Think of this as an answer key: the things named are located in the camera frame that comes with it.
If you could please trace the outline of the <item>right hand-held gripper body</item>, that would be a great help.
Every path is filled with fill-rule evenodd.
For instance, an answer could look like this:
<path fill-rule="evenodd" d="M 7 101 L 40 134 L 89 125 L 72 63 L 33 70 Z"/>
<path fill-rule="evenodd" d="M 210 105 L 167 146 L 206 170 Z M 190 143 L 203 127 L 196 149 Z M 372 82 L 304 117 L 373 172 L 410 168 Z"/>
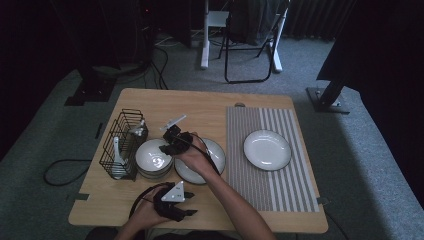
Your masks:
<path fill-rule="evenodd" d="M 193 137 L 189 132 L 182 132 L 177 126 L 177 124 L 185 118 L 186 115 L 183 114 L 180 117 L 171 119 L 164 127 L 161 128 L 161 131 L 164 131 L 163 139 L 166 142 L 165 146 L 169 146 L 174 155 L 186 152 L 193 141 Z"/>

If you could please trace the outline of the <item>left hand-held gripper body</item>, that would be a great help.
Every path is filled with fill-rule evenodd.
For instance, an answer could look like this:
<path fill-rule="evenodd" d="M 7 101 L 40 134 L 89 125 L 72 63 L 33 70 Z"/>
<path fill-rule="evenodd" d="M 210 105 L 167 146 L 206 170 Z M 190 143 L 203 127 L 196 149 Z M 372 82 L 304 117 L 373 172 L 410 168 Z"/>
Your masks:
<path fill-rule="evenodd" d="M 165 182 L 158 185 L 159 191 L 153 197 L 154 209 L 161 217 L 174 221 L 181 221 L 186 213 L 177 208 L 176 204 L 186 200 L 184 192 L 184 182 Z"/>

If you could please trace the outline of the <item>black wire basket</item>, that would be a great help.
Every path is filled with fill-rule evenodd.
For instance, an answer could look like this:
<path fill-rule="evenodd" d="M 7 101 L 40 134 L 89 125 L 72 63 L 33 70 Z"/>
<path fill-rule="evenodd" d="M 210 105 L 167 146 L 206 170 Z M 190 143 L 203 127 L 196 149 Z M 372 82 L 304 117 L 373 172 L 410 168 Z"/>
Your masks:
<path fill-rule="evenodd" d="M 113 138 L 119 138 L 119 150 L 122 158 L 126 162 L 127 175 L 122 179 L 115 180 L 135 180 L 137 175 L 137 164 L 136 164 L 136 152 L 137 149 L 147 140 L 148 127 L 146 124 L 146 130 L 143 132 L 141 137 L 131 134 L 129 130 L 145 117 L 140 110 L 136 109 L 122 109 L 117 117 L 112 121 L 111 126 L 108 127 L 104 133 L 106 137 L 102 149 L 103 153 L 100 157 L 99 163 L 107 174 L 112 177 L 112 163 L 114 160 L 113 151 Z"/>

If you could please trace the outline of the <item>bundle of white chopsticks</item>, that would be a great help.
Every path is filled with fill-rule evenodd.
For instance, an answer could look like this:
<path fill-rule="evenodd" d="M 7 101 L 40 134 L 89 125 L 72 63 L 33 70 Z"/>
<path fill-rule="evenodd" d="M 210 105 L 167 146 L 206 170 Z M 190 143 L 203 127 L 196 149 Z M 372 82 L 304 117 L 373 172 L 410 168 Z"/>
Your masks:
<path fill-rule="evenodd" d="M 145 120 L 142 119 L 138 125 L 136 125 L 135 127 L 131 128 L 129 130 L 129 132 L 131 134 L 134 134 L 135 136 L 139 136 L 141 137 L 143 135 L 143 132 L 146 130 L 146 124 L 145 124 Z"/>

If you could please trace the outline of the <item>white plate dark rim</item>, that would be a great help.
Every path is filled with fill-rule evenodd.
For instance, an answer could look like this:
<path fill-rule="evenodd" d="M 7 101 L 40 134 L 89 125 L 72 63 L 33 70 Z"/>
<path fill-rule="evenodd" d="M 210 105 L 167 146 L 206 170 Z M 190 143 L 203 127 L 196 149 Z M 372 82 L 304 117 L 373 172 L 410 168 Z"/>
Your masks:
<path fill-rule="evenodd" d="M 265 171 L 284 168 L 291 160 L 291 147 L 280 134 L 270 130 L 257 130 L 244 140 L 244 154 L 255 167 Z"/>
<path fill-rule="evenodd" d="M 206 144 L 207 153 L 214 162 L 219 174 L 222 174 L 226 165 L 226 156 L 222 147 L 215 141 L 205 138 L 204 143 Z M 185 181 L 192 184 L 203 185 L 205 180 L 196 172 L 188 168 L 183 161 L 176 159 L 174 166 L 177 174 Z"/>

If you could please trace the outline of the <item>person's left hand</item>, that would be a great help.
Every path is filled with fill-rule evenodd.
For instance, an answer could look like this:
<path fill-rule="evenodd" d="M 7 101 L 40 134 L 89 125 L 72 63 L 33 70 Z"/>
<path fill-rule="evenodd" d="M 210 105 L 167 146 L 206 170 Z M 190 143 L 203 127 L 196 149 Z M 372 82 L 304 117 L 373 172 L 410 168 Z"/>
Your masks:
<path fill-rule="evenodd" d="M 161 187 L 155 188 L 142 198 L 134 214 L 128 220 L 128 226 L 132 230 L 145 230 L 168 221 L 167 218 L 160 216 L 154 208 L 154 196 L 160 190 Z"/>

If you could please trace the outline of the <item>person's right hand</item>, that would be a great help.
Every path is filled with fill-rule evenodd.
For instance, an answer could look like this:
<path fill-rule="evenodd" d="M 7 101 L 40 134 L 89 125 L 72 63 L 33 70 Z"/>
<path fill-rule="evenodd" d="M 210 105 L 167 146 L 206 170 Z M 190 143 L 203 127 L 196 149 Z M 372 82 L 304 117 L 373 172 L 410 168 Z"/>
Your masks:
<path fill-rule="evenodd" d="M 198 136 L 193 137 L 192 145 L 183 154 L 176 155 L 191 170 L 198 173 L 206 182 L 210 178 L 216 177 L 217 173 L 205 157 L 206 146 Z"/>

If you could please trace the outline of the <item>grey striped placemat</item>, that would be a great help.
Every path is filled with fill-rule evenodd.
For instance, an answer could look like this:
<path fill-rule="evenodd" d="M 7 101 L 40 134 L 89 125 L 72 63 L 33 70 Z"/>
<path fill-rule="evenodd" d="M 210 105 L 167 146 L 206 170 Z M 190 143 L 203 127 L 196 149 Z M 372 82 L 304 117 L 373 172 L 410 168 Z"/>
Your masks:
<path fill-rule="evenodd" d="M 228 182 L 259 211 L 317 212 L 317 196 L 307 166 L 303 141 L 291 109 L 229 107 L 226 110 Z M 243 150 L 245 138 L 257 130 L 284 137 L 291 160 L 276 171 L 251 164 Z"/>

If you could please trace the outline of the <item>black folding chair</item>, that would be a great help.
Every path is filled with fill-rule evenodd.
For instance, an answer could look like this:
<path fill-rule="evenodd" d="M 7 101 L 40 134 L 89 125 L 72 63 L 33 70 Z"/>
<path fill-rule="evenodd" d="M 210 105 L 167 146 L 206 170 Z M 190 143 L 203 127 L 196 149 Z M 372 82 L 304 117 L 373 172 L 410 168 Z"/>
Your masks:
<path fill-rule="evenodd" d="M 229 5 L 230 5 L 230 0 L 228 0 L 228 8 L 227 8 L 228 16 L 229 16 Z M 225 26 L 225 30 L 223 32 L 223 40 L 222 40 L 220 52 L 219 52 L 219 55 L 218 55 L 218 57 L 221 57 L 222 55 L 224 55 L 224 79 L 225 79 L 225 81 L 228 84 L 262 83 L 262 82 L 267 81 L 269 79 L 269 77 L 271 76 L 273 68 L 276 66 L 275 58 L 278 56 L 278 46 L 273 47 L 272 50 L 269 50 L 269 66 L 268 66 L 267 74 L 262 79 L 231 80 L 229 78 L 230 52 L 231 51 L 256 51 L 257 52 L 256 57 L 259 58 L 261 56 L 261 54 L 265 51 L 265 49 L 268 48 L 266 46 L 266 44 L 272 42 L 273 40 L 276 40 L 276 20 L 277 20 L 277 17 L 275 18 L 274 27 L 270 31 L 267 39 L 265 40 L 265 42 L 262 45 L 259 45 L 259 46 L 251 46 L 251 45 L 246 44 L 246 43 L 231 41 L 229 36 L 228 36 L 228 31 L 227 31 L 227 28 L 228 28 L 227 18 L 226 18 L 226 21 L 225 21 L 226 26 Z"/>

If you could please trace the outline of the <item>black stand base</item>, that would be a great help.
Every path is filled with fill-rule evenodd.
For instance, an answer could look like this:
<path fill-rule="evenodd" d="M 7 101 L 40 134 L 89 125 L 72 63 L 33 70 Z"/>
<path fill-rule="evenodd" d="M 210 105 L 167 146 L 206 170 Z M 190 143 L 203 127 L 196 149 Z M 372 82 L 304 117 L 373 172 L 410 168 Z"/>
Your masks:
<path fill-rule="evenodd" d="M 78 68 L 81 82 L 65 106 L 83 106 L 86 102 L 108 102 L 116 78 L 99 75 L 92 67 Z"/>

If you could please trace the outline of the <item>black equipment with red light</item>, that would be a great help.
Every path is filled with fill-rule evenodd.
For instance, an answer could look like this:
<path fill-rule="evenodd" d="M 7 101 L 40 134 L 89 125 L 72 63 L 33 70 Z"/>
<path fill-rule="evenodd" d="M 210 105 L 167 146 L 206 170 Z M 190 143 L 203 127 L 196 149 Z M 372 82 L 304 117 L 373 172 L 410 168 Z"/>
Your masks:
<path fill-rule="evenodd" d="M 141 0 L 100 0 L 114 53 L 119 63 L 146 63 L 151 58 L 150 28 L 141 12 Z"/>

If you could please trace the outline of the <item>grey curtain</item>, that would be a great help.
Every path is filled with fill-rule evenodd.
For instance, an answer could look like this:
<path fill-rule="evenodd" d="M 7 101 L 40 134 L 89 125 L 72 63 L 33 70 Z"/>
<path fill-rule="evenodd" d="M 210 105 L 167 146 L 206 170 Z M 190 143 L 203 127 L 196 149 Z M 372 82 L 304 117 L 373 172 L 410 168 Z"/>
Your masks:
<path fill-rule="evenodd" d="M 331 41 L 341 31 L 356 0 L 290 0 L 283 27 L 288 37 Z"/>

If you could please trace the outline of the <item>black curtain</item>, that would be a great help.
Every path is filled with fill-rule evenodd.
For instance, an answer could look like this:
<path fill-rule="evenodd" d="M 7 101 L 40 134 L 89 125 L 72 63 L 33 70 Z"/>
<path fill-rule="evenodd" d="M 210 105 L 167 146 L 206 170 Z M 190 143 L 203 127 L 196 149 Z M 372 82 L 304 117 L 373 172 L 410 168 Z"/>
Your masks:
<path fill-rule="evenodd" d="M 318 78 L 360 93 L 424 207 L 424 0 L 356 0 Z"/>

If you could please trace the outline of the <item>white desk frame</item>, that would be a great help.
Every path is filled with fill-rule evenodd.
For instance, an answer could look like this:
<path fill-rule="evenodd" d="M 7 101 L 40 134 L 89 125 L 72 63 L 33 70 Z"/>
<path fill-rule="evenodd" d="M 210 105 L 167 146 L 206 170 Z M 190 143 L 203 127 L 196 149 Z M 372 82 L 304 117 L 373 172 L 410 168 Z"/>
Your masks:
<path fill-rule="evenodd" d="M 200 67 L 202 69 L 207 69 L 209 67 L 210 37 L 212 36 L 210 29 L 218 28 L 220 30 L 224 30 L 226 26 L 225 21 L 227 16 L 228 12 L 224 10 L 224 7 L 222 7 L 221 10 L 210 10 L 209 0 L 204 0 L 203 48 L 200 61 Z M 276 15 L 276 40 L 273 40 L 272 42 L 266 44 L 269 50 L 272 50 L 273 47 L 278 46 L 285 24 L 286 16 L 287 10 L 280 11 Z"/>

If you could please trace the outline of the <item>black stand with base plate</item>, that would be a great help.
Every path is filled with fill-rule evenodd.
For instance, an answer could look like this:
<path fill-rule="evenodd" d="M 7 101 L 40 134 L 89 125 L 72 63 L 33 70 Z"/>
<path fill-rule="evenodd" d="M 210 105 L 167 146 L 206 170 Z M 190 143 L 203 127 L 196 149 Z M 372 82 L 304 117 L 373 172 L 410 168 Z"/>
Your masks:
<path fill-rule="evenodd" d="M 330 81 L 325 88 L 308 87 L 306 92 L 316 112 L 349 114 L 350 111 L 341 96 L 344 84 Z"/>

